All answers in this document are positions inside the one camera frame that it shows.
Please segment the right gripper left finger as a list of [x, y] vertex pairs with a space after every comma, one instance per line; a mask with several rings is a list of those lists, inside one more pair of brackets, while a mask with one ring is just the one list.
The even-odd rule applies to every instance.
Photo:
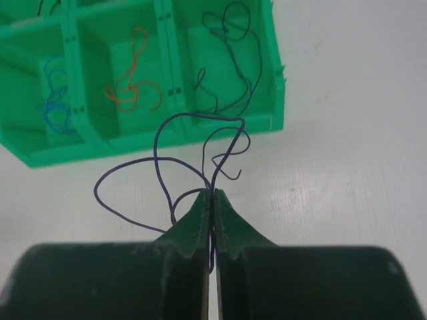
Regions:
[[1, 291], [2, 319], [207, 319], [209, 193], [152, 242], [40, 243]]

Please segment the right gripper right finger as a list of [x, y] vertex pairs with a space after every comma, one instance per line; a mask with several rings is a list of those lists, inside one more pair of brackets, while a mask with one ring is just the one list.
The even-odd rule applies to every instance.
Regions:
[[424, 319], [399, 260], [371, 245], [279, 246], [216, 190], [220, 319]]

